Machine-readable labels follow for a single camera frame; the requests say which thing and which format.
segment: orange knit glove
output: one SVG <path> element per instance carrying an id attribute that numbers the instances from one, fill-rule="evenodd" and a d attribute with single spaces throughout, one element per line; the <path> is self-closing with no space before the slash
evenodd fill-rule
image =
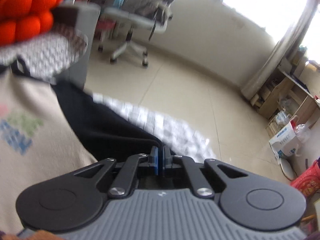
<path id="1" fill-rule="evenodd" d="M 52 28 L 52 25 L 53 15 L 49 10 L 19 20 L 1 22 L 0 46 L 9 45 L 15 41 L 24 41 L 45 33 Z"/>
<path id="2" fill-rule="evenodd" d="M 63 0 L 0 0 L 0 20 L 21 18 L 58 6 Z"/>
<path id="3" fill-rule="evenodd" d="M 33 235 L 25 239 L 20 239 L 16 235 L 3 235 L 2 239 L 3 240 L 64 240 L 61 237 L 58 237 L 44 230 L 36 231 L 36 233 L 34 233 Z"/>

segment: bright window light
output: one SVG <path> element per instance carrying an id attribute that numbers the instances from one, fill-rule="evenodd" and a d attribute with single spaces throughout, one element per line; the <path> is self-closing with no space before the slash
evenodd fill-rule
<path id="1" fill-rule="evenodd" d="M 320 6 L 318 6 L 318 10 L 310 23 L 301 45 L 307 47 L 308 58 L 320 64 Z"/>
<path id="2" fill-rule="evenodd" d="M 266 28 L 278 42 L 289 26 L 297 21 L 307 0 L 223 0 L 243 16 Z"/>

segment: round black pad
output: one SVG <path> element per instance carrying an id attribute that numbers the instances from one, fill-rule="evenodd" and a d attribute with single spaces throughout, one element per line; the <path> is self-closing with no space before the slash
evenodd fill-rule
<path id="1" fill-rule="evenodd" d="M 103 195 L 90 179 L 64 175 L 24 190 L 16 209 L 24 225 L 61 232 L 85 225 L 102 205 Z"/>
<path id="2" fill-rule="evenodd" d="M 249 174 L 228 181 L 220 207 L 230 219 L 246 228 L 277 231 L 299 222 L 306 200 L 293 187 Z"/>
<path id="3" fill-rule="evenodd" d="M 281 194 L 270 189 L 255 189 L 247 194 L 247 202 L 261 210 L 276 209 L 283 204 L 283 201 Z"/>

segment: red bag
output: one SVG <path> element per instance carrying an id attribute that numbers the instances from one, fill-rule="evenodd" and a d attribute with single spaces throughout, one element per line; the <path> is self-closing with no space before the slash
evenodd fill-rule
<path id="1" fill-rule="evenodd" d="M 312 166 L 290 183 L 292 187 L 299 190 L 305 197 L 312 196 L 320 189 L 319 162 L 320 158 L 315 160 Z"/>

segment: black mount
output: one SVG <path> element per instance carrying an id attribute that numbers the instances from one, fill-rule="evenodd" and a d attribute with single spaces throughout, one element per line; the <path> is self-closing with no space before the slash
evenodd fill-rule
<path id="1" fill-rule="evenodd" d="M 91 224 L 109 203 L 129 200 L 136 190 L 186 188 L 193 197 L 218 206 L 230 221 L 255 231 L 288 229 L 306 207 L 303 195 L 288 185 L 215 159 L 200 164 L 172 156 L 165 146 L 124 163 L 108 158 L 33 185 L 19 195 L 16 209 L 27 228 L 68 232 Z"/>

